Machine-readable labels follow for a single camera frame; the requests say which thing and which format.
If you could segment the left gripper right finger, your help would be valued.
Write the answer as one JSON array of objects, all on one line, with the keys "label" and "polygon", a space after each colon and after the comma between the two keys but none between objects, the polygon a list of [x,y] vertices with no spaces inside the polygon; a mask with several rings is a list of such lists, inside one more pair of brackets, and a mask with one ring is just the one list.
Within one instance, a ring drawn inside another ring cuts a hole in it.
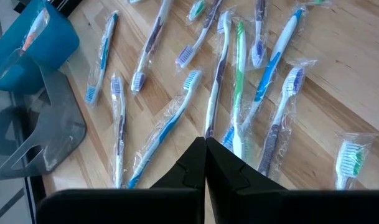
[{"label": "left gripper right finger", "polygon": [[379,224],[379,190],[288,190],[214,138],[207,183],[216,224]]}]

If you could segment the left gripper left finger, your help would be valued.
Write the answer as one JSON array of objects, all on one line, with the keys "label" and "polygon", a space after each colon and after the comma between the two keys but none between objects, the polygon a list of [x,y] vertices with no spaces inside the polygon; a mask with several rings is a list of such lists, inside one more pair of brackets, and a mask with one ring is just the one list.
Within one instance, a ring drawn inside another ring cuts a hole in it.
[{"label": "left gripper left finger", "polygon": [[37,224],[204,224],[207,144],[197,137],[148,189],[69,189],[41,201]]}]

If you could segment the blue toothbrush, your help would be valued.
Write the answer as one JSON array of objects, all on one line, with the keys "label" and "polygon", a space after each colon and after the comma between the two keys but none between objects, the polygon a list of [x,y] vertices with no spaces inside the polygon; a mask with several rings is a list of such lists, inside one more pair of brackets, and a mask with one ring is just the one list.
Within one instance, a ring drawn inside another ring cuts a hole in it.
[{"label": "blue toothbrush", "polygon": [[85,103],[94,106],[98,94],[103,86],[103,77],[106,72],[110,43],[114,34],[115,25],[119,17],[119,11],[113,11],[107,18],[105,29],[98,48],[98,57],[87,79],[87,89],[84,97]]},{"label": "blue toothbrush", "polygon": [[258,111],[266,95],[268,86],[271,83],[274,71],[284,53],[284,50],[286,49],[297,25],[299,24],[301,17],[305,13],[306,7],[304,5],[297,5],[294,8],[292,16],[283,27],[283,30],[275,43],[271,57],[268,60],[263,76],[261,77],[255,93],[255,98],[251,104],[251,108],[247,116],[241,124],[234,128],[230,128],[227,135],[223,139],[224,146],[232,149],[233,153],[240,158],[244,158],[246,151],[245,130],[248,129],[249,125],[253,121],[253,118],[255,117],[256,112]]},{"label": "blue toothbrush", "polygon": [[139,160],[139,164],[135,167],[133,175],[129,178],[127,188],[133,189],[137,186],[146,166],[155,155],[156,151],[160,148],[162,142],[166,136],[173,130],[175,124],[179,118],[184,114],[184,111],[188,107],[203,75],[203,70],[192,70],[183,84],[183,91],[185,93],[184,100],[180,104],[179,109],[166,121],[161,130],[156,133],[154,138],[151,138],[150,145],[145,147],[146,151],[142,158]]}]

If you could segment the red toothbrush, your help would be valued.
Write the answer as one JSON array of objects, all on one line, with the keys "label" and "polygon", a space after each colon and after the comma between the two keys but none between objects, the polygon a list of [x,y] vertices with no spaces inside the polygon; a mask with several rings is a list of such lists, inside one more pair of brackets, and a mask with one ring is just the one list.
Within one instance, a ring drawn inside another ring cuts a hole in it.
[{"label": "red toothbrush", "polygon": [[39,11],[37,17],[33,20],[30,29],[25,36],[22,50],[26,51],[36,38],[45,30],[50,20],[49,12],[46,8]]}]

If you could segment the green toothbrush in clear wrapper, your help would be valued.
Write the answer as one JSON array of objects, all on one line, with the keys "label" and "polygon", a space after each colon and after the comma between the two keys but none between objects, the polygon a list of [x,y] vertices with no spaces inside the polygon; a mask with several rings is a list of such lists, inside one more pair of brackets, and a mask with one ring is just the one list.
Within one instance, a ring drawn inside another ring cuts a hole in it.
[{"label": "green toothbrush in clear wrapper", "polygon": [[372,148],[376,134],[338,133],[340,146],[335,159],[335,188],[347,190],[348,182],[354,182]]},{"label": "green toothbrush in clear wrapper", "polygon": [[187,15],[188,21],[193,22],[206,8],[206,0],[195,0]]},{"label": "green toothbrush in clear wrapper", "polygon": [[241,136],[241,98],[244,90],[246,67],[246,32],[243,20],[239,20],[236,25],[236,82],[233,93],[233,153],[243,158],[243,140]]}]

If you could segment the smoky transparent plastic bin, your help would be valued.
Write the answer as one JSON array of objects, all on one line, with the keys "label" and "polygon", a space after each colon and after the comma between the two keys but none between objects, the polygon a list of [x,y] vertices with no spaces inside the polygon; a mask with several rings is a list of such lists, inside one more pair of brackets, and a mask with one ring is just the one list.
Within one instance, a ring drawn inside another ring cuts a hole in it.
[{"label": "smoky transparent plastic bin", "polygon": [[86,131],[67,76],[14,50],[0,67],[0,180],[51,173]]}]

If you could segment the teal plastic bin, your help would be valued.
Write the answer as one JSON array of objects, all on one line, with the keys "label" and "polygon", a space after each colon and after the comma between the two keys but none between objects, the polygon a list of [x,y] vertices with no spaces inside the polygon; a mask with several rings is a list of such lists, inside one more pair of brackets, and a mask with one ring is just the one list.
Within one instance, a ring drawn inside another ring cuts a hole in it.
[{"label": "teal plastic bin", "polygon": [[[49,12],[49,23],[23,51],[25,36],[43,8]],[[63,14],[46,0],[31,0],[0,38],[0,90],[20,94],[37,92],[44,84],[36,63],[57,70],[78,45],[78,35]]]}]

